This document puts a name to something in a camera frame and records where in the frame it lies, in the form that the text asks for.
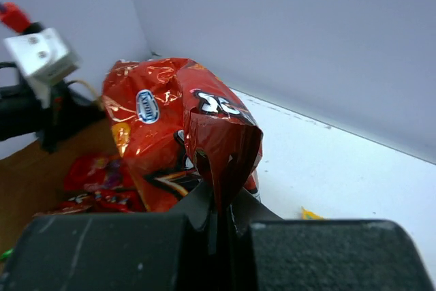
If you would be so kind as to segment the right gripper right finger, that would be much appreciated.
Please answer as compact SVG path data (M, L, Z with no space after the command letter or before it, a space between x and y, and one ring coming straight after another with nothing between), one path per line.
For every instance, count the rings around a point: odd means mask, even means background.
M245 190L227 219L234 290L435 289L393 221L282 219Z

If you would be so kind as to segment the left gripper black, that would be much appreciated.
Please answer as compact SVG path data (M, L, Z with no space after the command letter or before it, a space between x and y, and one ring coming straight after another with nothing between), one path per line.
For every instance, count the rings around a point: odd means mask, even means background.
M53 153L63 142L84 128L102 120L104 109L95 96L88 99L62 81L49 90L44 108L28 82L17 71L16 85L1 87L1 140L34 133L43 150Z

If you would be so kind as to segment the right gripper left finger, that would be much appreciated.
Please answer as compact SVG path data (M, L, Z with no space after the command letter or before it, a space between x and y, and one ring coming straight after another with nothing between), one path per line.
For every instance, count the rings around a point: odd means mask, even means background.
M212 189L165 213L35 218L1 274L2 290L210 290Z

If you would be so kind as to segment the yellow M&M candy pack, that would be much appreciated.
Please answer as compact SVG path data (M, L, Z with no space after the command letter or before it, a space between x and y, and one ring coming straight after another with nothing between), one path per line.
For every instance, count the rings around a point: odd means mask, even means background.
M301 218L303 220L324 220L324 217L301 207Z

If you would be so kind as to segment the brown paper bag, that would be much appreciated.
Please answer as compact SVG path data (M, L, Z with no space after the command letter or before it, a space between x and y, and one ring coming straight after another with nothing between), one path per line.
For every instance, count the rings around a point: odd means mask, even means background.
M102 119L60 142L54 153L22 136L1 143L1 253L16 244L33 215L63 197L63 179L75 159L88 153L115 154L109 124Z

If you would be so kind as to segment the red Skittles candy pack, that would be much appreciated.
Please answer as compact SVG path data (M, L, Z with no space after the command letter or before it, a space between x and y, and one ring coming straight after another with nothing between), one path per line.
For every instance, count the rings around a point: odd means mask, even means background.
M145 211L129 169L121 158L91 153L79 157L70 167L63 181L63 200L34 216Z

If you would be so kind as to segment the red Doritos chip bag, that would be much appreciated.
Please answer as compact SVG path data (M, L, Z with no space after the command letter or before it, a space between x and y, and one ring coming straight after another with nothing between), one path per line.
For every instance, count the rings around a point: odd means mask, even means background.
M200 182L219 209L258 198L263 133L243 101L188 58L117 61L102 99L114 143L145 209L164 212Z

